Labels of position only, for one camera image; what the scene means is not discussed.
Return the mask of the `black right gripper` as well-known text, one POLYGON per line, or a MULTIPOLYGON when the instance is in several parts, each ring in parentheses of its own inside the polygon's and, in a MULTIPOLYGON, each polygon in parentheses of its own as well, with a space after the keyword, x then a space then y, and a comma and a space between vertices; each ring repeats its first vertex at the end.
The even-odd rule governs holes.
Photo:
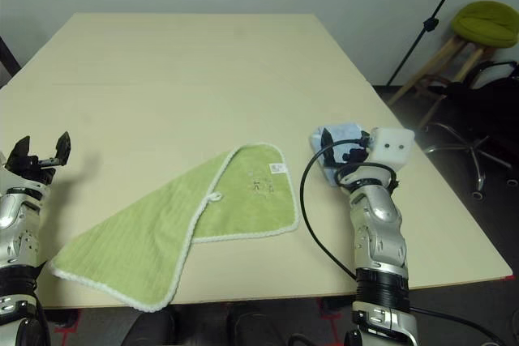
MULTIPOLYGON (((349 145, 350 149, 342 154, 342 165, 362 163, 368 157, 367 146, 369 144, 370 134, 364 130, 361 131, 361 135, 356 139, 349 139, 349 143, 345 142, 344 145, 349 145)), ((321 131, 320 146, 326 148, 332 144, 332 135, 330 132, 323 128, 321 131)))

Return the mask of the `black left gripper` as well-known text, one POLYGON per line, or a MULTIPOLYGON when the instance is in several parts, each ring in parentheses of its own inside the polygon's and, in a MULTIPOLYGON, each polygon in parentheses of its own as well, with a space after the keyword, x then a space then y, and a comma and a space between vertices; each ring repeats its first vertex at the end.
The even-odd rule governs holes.
POLYGON ((54 157, 40 160, 29 156, 30 136, 20 139, 3 165, 3 188, 36 189, 51 184, 55 166, 65 166, 71 154, 71 138, 65 131, 58 139, 54 157))

